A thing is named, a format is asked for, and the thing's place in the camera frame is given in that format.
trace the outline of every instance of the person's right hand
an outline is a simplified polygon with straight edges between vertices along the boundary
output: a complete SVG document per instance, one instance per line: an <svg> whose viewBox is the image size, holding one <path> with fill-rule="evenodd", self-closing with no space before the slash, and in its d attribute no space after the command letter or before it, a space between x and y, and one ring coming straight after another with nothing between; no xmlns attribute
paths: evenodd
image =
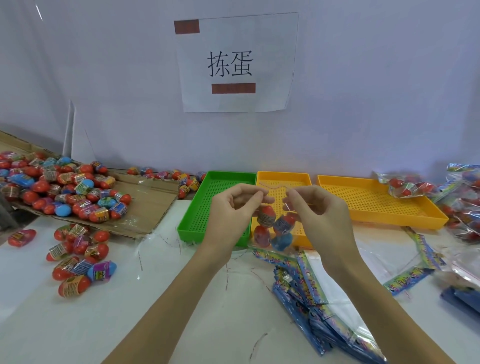
<svg viewBox="0 0 480 364"><path fill-rule="evenodd" d="M353 236L347 203L320 186L287 190L284 210L298 213L303 229L322 258L326 272L341 280L347 269L363 263Z"/></svg>

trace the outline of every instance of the green tray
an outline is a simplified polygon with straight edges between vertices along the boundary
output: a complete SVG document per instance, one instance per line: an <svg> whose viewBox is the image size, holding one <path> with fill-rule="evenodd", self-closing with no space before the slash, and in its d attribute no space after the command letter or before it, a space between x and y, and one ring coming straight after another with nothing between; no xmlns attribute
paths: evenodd
<svg viewBox="0 0 480 364"><path fill-rule="evenodd" d="M255 184L256 179L256 173L209 171L177 227L180 239L185 242L201 243L205 236L212 197L237 183ZM237 246L247 246L250 225L251 222L240 237Z"/></svg>

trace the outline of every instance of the plastic tray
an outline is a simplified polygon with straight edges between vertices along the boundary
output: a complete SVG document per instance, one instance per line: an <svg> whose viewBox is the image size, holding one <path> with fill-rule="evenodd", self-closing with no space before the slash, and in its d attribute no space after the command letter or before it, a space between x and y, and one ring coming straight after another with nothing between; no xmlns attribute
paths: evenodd
<svg viewBox="0 0 480 364"><path fill-rule="evenodd" d="M275 202L272 204L273 209L275 210L276 216L286 214L286 211L283 210L282 199L286 196L285 191L287 190L283 186L287 187L297 187L297 186L311 186L312 181L310 176L307 173L289 173L289 172L264 172L259 171L257 173L257 186L262 186L265 188L268 187L278 187L276 189L270 189L268 192L269 196L275 197ZM252 218L252 234L255 228L258 226L257 218ZM303 246L303 247L312 247L305 232L303 231L303 226L301 223L297 222L294 229L292 230L293 243L294 246ZM273 228L270 228L270 236L274 237L275 233Z"/></svg>
<svg viewBox="0 0 480 364"><path fill-rule="evenodd" d="M201 243L205 236L212 197L237 183L255 184L256 177L255 173L209 171L177 227L180 239L185 242ZM237 246L247 246L249 237L250 225Z"/></svg>
<svg viewBox="0 0 480 364"><path fill-rule="evenodd" d="M355 221L438 230L448 220L426 196L394 198L377 180L318 175L317 183L343 198Z"/></svg>

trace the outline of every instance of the hand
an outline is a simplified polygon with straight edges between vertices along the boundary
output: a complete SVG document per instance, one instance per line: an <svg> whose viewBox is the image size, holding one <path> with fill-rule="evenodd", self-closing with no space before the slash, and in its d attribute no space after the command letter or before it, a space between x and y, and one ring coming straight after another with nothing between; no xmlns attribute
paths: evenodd
<svg viewBox="0 0 480 364"><path fill-rule="evenodd" d="M233 247L260 204L275 201L267 194L265 188L239 183L213 196L204 241L199 251L207 259L218 263L218 269L230 259Z"/></svg>
<svg viewBox="0 0 480 364"><path fill-rule="evenodd" d="M363 263L353 236L347 203L320 186L287 190L283 202L298 213L303 229L322 265L333 279L344 276L347 268Z"/></svg>

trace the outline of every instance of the cardboard sheet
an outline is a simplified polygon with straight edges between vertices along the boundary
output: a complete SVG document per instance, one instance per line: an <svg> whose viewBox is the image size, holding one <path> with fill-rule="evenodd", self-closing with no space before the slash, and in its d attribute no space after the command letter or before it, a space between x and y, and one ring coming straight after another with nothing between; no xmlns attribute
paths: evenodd
<svg viewBox="0 0 480 364"><path fill-rule="evenodd" d="M298 13L174 22L184 112L287 107Z"/></svg>
<svg viewBox="0 0 480 364"><path fill-rule="evenodd" d="M47 149L0 131L0 151L4 150L11 150L23 154L42 151L48 157L59 157ZM132 203L129 205L127 214L123 218L119 220L109 220L102 224L95 224L90 221L81 220L73 215L65 218L59 216L52 217L90 225L98 229L105 229L130 238L137 238L149 234L177 199L177 181L150 180L140 176L131 176L114 171L109 172L109 175L117 180L114 189L132 196ZM39 216L47 216L41 211L34 210L22 202L13 202L12 205Z"/></svg>

